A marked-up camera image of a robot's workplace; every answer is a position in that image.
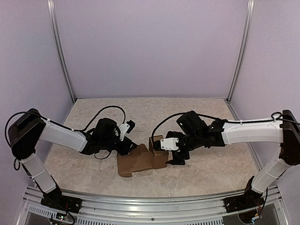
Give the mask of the brown cardboard paper box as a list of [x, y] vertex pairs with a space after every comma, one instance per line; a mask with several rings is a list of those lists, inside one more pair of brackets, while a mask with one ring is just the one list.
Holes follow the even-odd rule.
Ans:
[[154, 150], [151, 137], [149, 137], [148, 146], [147, 148], [145, 144], [140, 144], [127, 155], [117, 154], [119, 176], [132, 177], [132, 173], [135, 172], [167, 167], [169, 152]]

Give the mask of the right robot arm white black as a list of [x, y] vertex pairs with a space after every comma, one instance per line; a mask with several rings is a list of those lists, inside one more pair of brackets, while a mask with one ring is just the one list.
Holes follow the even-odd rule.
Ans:
[[224, 147], [236, 143], [272, 142], [279, 144], [276, 156], [252, 176], [243, 194], [224, 200], [227, 212], [249, 209], [264, 203], [263, 193], [291, 166], [300, 163], [300, 125], [292, 112], [275, 112], [260, 120], [216, 119], [207, 125], [199, 114], [189, 111], [177, 119], [181, 132], [168, 132], [161, 150], [171, 151], [172, 165], [184, 165], [190, 151], [200, 147]]

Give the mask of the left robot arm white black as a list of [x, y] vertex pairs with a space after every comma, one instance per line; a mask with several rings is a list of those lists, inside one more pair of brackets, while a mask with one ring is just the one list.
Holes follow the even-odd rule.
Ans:
[[124, 156], [137, 145], [126, 135], [135, 127], [131, 120], [120, 125], [110, 118], [101, 118], [94, 128], [72, 129], [42, 116], [35, 108], [17, 112], [19, 118], [5, 125], [5, 139], [15, 159], [34, 180], [43, 197], [53, 207], [59, 209], [66, 198], [54, 178], [46, 170], [44, 163], [36, 155], [36, 144], [46, 141], [64, 146], [84, 155], [95, 155], [102, 150], [113, 150]]

